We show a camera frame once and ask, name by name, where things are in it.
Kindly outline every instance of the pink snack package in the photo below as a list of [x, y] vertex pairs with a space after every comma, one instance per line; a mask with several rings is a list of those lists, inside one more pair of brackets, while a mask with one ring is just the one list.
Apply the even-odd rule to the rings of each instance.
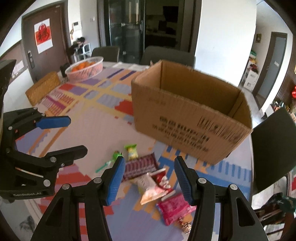
[[182, 193], [156, 204], [166, 226], [196, 210], [185, 201]]

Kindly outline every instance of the door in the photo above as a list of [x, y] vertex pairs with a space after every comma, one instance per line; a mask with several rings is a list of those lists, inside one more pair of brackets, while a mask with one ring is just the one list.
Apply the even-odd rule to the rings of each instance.
[[33, 81], [69, 62], [62, 32], [63, 4], [25, 16], [22, 19], [22, 39]]
[[105, 0], [107, 46], [119, 46], [119, 61], [140, 62], [143, 46], [143, 0]]
[[265, 103], [281, 69], [287, 44], [287, 34], [271, 33], [271, 40], [259, 79], [253, 95], [259, 108]]

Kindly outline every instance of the dark gray chair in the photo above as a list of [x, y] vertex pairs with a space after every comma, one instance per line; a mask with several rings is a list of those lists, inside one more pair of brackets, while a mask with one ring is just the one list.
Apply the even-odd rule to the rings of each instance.
[[280, 108], [254, 128], [254, 194], [286, 176], [296, 166], [296, 125]]
[[161, 59], [180, 63], [190, 67], [194, 67], [195, 63], [195, 57], [191, 53], [158, 46], [148, 46], [144, 51], [141, 64], [150, 65], [150, 61], [156, 63]]
[[91, 56], [101, 56], [104, 58], [104, 61], [107, 62], [118, 62], [119, 57], [119, 50], [120, 48], [118, 46], [106, 46], [106, 47], [99, 47], [94, 48]]

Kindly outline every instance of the brown door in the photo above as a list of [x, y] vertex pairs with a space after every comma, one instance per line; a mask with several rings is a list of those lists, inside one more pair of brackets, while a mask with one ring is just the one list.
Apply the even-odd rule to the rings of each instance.
[[63, 4], [52, 6], [22, 20], [22, 39], [33, 81], [51, 71], [58, 72], [61, 65], [69, 62], [62, 31], [63, 7]]
[[271, 33], [267, 56], [252, 92], [259, 108], [265, 103], [281, 69], [287, 44], [287, 34]]

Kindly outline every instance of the picture frame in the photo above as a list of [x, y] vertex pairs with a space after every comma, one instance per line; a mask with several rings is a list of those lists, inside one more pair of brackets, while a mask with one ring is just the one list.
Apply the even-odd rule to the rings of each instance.
[[262, 34], [256, 34], [256, 43], [261, 43]]

